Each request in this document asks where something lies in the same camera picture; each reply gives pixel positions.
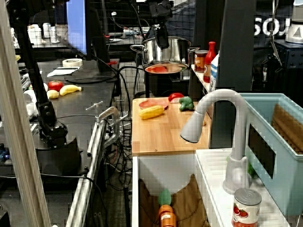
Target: banana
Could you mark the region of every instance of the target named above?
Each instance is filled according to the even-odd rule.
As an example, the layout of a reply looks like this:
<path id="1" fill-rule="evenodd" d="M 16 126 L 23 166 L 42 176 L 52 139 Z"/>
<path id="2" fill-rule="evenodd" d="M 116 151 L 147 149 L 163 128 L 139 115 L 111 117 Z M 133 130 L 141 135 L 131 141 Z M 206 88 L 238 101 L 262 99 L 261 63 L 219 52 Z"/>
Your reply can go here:
<path id="1" fill-rule="evenodd" d="M 64 96 L 68 93 L 72 93 L 72 92 L 75 92 L 75 91 L 81 91 L 81 90 L 82 90 L 82 88 L 77 87 L 76 85 L 65 85 L 64 87 L 62 87 L 60 89 L 60 95 Z"/>
<path id="2" fill-rule="evenodd" d="M 49 90 L 46 94 L 49 99 L 54 99 L 59 97 L 59 92 L 57 92 L 56 90 Z"/>

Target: canned tomato can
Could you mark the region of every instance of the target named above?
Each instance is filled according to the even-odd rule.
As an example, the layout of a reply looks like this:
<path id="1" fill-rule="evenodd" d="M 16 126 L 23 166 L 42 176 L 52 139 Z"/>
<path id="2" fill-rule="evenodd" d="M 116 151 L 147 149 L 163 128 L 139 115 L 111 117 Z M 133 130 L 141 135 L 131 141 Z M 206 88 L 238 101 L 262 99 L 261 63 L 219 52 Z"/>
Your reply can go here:
<path id="1" fill-rule="evenodd" d="M 232 226 L 257 227 L 262 196 L 252 189 L 238 189 L 232 210 Z"/>
<path id="2" fill-rule="evenodd" d="M 44 34 L 44 38 L 49 38 L 49 28 L 51 27 L 50 23 L 44 23 L 43 24 L 43 34 Z"/>
<path id="3" fill-rule="evenodd" d="M 49 28 L 49 35 L 50 35 L 50 38 L 51 38 L 51 43 L 56 44 L 56 43 L 59 42 L 57 40 L 57 36 L 56 36 L 56 27 L 53 26 L 53 27 Z"/>

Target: toy broccoli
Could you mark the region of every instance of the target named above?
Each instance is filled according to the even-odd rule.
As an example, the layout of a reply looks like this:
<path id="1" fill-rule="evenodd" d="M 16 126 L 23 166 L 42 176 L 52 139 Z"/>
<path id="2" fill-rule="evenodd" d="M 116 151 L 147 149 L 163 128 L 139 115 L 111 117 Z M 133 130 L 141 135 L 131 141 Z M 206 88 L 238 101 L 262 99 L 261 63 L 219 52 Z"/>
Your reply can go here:
<path id="1" fill-rule="evenodd" d="M 195 107 L 193 100 L 188 96 L 180 98 L 179 103 L 181 104 L 180 111 L 193 110 Z"/>

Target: white faucet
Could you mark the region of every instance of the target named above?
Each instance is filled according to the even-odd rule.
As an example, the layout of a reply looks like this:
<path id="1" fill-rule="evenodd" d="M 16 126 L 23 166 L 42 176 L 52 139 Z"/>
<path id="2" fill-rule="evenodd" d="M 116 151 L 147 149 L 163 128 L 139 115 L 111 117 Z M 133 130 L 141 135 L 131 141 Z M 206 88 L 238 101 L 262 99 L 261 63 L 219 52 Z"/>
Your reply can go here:
<path id="1" fill-rule="evenodd" d="M 203 119 L 208 107 L 217 101 L 230 101 L 237 110 L 236 124 L 232 142 L 232 152 L 229 155 L 224 190 L 229 194 L 234 194 L 239 188 L 250 187 L 250 176 L 247 173 L 248 160 L 245 154 L 245 139 L 247 126 L 247 105 L 242 96 L 228 89 L 219 89 L 204 96 L 193 115 L 181 130 L 180 136 L 191 143 L 198 143 L 202 133 Z"/>

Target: light blue basket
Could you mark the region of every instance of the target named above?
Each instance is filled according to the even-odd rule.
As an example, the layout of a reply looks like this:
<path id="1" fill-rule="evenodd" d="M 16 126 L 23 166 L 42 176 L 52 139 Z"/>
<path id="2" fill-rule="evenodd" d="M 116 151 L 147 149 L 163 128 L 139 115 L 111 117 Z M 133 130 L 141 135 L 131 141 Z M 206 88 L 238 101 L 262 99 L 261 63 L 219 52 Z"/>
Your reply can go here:
<path id="1" fill-rule="evenodd" d="M 245 155 L 281 212 L 284 215 L 302 214 L 303 155 L 296 154 L 271 126 L 271 121 L 276 104 L 301 124 L 303 124 L 303 109 L 283 94 L 242 93 L 241 95 L 247 101 L 249 109 Z M 248 146 L 250 125 L 276 154 L 272 177 Z"/>

